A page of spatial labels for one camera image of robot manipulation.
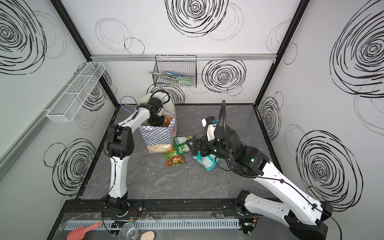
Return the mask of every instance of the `clear plastic container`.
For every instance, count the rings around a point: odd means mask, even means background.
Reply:
[[[118,236],[118,240],[136,240],[139,237],[139,230],[133,224],[125,224]]]

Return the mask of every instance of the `checkered paper bag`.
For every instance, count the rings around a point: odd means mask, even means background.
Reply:
[[[139,129],[150,153],[167,152],[173,147],[177,130],[175,118],[168,127],[139,126]]]

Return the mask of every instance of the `beige sponge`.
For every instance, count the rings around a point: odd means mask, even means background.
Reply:
[[[152,231],[146,232],[143,235],[141,235],[140,240],[154,240],[155,239],[155,233]]]

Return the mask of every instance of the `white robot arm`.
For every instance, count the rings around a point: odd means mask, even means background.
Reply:
[[[111,158],[111,185],[106,201],[108,206],[125,215],[127,203],[127,164],[133,152],[132,133],[144,121],[161,126],[162,102],[151,98],[142,104],[126,120],[108,127],[107,150]],[[225,160],[228,168],[243,177],[253,178],[270,190],[280,202],[258,197],[242,190],[235,200],[236,209],[242,215],[261,214],[289,227],[299,239],[323,240],[328,227],[323,223],[332,215],[333,207],[307,195],[286,178],[257,148],[243,145],[236,131],[226,125],[225,101],[218,119],[208,117],[202,120],[204,137],[189,144],[194,156],[213,154]]]

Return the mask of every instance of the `red plastic scoop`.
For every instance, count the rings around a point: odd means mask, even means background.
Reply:
[[[101,222],[95,223],[92,226],[89,226],[87,228],[84,228],[83,226],[71,231],[68,236],[67,240],[82,240],[85,238],[85,233],[89,232],[95,228],[98,228],[101,226]]]

